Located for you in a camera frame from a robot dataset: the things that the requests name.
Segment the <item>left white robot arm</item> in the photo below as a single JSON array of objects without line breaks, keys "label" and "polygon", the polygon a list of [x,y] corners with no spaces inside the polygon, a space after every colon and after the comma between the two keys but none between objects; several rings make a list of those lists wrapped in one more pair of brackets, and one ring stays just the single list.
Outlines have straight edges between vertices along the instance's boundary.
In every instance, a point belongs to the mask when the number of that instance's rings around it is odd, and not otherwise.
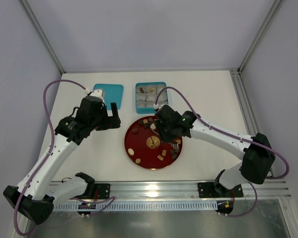
[{"label": "left white robot arm", "polygon": [[77,196],[93,196],[95,180],[83,172],[75,174],[54,189],[49,189],[49,185],[64,161],[92,131],[120,127],[117,104],[112,102],[110,107],[111,116],[102,98],[86,96],[75,117],[68,116],[60,120],[53,135],[54,141],[45,155],[17,186],[9,185],[3,191],[4,197],[16,212],[40,225],[48,219],[54,207]]}]

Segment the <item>teal tin lid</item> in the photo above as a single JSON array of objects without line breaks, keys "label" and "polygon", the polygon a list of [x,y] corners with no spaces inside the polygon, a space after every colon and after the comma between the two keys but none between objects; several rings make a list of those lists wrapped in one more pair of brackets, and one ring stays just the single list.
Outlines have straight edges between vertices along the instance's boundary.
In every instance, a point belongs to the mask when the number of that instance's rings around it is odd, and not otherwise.
[{"label": "teal tin lid", "polygon": [[117,109],[119,110],[122,103],[122,96],[124,87],[121,84],[95,84],[94,90],[102,90],[105,105],[108,110],[111,109],[110,104],[116,103]]}]

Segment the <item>white heart chocolate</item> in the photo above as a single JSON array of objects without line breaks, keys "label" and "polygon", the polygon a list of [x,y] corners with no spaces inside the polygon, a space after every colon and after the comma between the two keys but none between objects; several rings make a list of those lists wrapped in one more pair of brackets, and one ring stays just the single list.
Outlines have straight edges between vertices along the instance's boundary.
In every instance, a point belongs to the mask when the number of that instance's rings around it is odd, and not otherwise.
[{"label": "white heart chocolate", "polygon": [[151,124],[151,125],[150,125],[150,128],[153,129],[153,130],[155,130],[155,129],[156,129],[155,124]]}]

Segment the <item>metal tongs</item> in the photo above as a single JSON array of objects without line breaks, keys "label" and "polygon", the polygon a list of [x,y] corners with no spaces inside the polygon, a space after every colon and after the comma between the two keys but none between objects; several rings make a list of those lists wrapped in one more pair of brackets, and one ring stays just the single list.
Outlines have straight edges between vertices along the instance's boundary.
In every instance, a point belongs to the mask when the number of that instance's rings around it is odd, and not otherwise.
[{"label": "metal tongs", "polygon": [[174,150],[179,150],[179,144],[176,141],[177,140],[176,137],[170,132],[168,132],[165,126],[163,126],[162,124],[155,124],[155,126],[156,126],[156,129],[155,130],[151,129],[151,130],[154,134],[160,137],[161,142],[170,144]]}]

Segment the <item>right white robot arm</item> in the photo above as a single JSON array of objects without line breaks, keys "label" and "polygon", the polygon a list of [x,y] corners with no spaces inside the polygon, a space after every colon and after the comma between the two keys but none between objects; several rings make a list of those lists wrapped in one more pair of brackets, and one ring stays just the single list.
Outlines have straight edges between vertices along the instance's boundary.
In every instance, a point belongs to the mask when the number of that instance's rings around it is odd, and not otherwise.
[{"label": "right white robot arm", "polygon": [[173,143],[180,137],[199,139],[231,153],[241,161],[217,175],[213,182],[216,195],[229,195],[244,182],[264,183],[276,158],[265,135],[240,135],[216,128],[211,123],[202,122],[192,111],[180,114],[168,104],[154,105],[153,108],[156,130],[163,143]]}]

